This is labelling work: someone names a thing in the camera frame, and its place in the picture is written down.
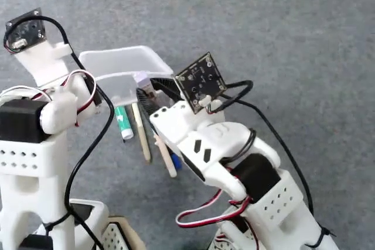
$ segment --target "gray fabric surface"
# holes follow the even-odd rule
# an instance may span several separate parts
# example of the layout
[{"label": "gray fabric surface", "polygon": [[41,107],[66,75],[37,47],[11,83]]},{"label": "gray fabric surface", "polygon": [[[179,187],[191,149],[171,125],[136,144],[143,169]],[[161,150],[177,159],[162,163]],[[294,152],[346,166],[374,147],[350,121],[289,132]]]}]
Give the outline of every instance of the gray fabric surface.
[{"label": "gray fabric surface", "polygon": [[[37,6],[65,27],[76,52],[145,44],[179,71],[210,50],[227,82],[253,79],[246,100],[290,146],[317,220],[333,230],[341,249],[374,249],[375,0],[0,0],[0,20]],[[59,39],[49,26],[47,32]],[[0,50],[0,88],[20,83],[32,85],[30,75]],[[256,128],[292,171],[255,113],[234,105],[226,116]],[[106,117],[69,130],[72,164]],[[138,139],[123,144],[113,122],[73,196],[102,200],[111,214],[126,216],[149,249],[202,249],[214,226],[183,230],[174,219],[214,189],[186,167],[169,178],[152,152],[154,163],[146,165]],[[225,199],[204,215],[220,213]]]}]

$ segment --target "white plastic part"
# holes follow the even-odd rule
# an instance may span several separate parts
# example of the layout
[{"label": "white plastic part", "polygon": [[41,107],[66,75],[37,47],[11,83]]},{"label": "white plastic part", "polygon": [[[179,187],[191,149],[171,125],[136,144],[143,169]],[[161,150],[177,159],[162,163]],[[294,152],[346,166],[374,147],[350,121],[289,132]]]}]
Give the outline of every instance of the white plastic part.
[{"label": "white plastic part", "polygon": [[31,73],[36,85],[41,87],[69,72],[62,59],[51,57],[53,51],[54,46],[46,40],[14,56]]},{"label": "white plastic part", "polygon": [[54,96],[40,112],[40,126],[46,134],[57,134],[77,121],[77,97],[65,91]]},{"label": "white plastic part", "polygon": [[[0,150],[5,151],[0,156],[1,162],[6,162],[6,166],[0,166],[0,237],[4,250],[17,250],[28,235],[30,213],[43,222],[56,221],[66,213],[63,201],[67,179],[66,134],[40,144],[0,141]],[[54,250],[74,249],[73,218],[56,226],[50,235]]]},{"label": "white plastic part", "polygon": [[265,226],[269,231],[279,226],[304,199],[288,171],[280,170],[279,175],[281,180],[247,209],[250,221]]},{"label": "white plastic part", "polygon": [[[213,104],[219,105],[221,102],[215,100]],[[223,122],[225,118],[223,111],[209,115],[202,110],[195,115],[186,101],[179,101],[170,108],[161,108],[150,116],[150,120],[165,144],[182,157],[177,144],[186,138],[189,132],[197,130],[201,125]]]},{"label": "white plastic part", "polygon": [[[242,183],[224,168],[219,161],[223,157],[235,155],[246,143],[250,131],[246,126],[234,122],[212,124],[198,131],[191,131],[178,148],[208,186],[224,190],[234,200],[246,197]],[[199,150],[196,142],[200,141]]]},{"label": "white plastic part", "polygon": [[0,141],[0,174],[51,177],[66,158],[65,133],[42,143]]},{"label": "white plastic part", "polygon": [[51,57],[55,60],[61,59],[72,53],[72,49],[69,44],[64,44],[59,42],[54,46],[54,49],[51,51]]},{"label": "white plastic part", "polygon": [[102,236],[102,243],[105,250],[130,250],[124,233],[117,224],[109,223]]},{"label": "white plastic part", "polygon": [[97,79],[99,86],[116,107],[137,101],[137,84],[133,75],[139,71],[149,78],[171,78],[173,70],[149,47],[133,46],[120,49],[86,51],[79,56],[85,68]]},{"label": "white plastic part", "polygon": [[[281,180],[263,198],[250,205],[243,216],[251,222],[267,250],[309,249],[317,242],[321,228],[302,200],[302,193],[286,170]],[[325,235],[319,250],[338,250],[331,236]]]}]

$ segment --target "pen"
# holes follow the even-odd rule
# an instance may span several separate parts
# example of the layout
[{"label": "pen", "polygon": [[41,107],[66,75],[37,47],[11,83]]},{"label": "pen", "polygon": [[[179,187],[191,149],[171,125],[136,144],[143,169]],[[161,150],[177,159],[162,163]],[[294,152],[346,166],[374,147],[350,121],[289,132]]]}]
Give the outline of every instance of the pen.
[{"label": "pen", "polygon": [[143,122],[141,118],[141,113],[139,112],[138,104],[136,102],[132,103],[131,108],[133,109],[135,123],[137,123],[138,136],[139,136],[139,140],[141,141],[143,154],[145,156],[147,163],[150,163],[151,162],[150,149],[148,147],[146,132],[145,132],[145,128],[143,127]]},{"label": "pen", "polygon": [[118,127],[120,127],[122,140],[125,142],[126,140],[133,138],[134,133],[133,133],[133,130],[131,129],[125,107],[116,107],[115,115],[116,115]]}]

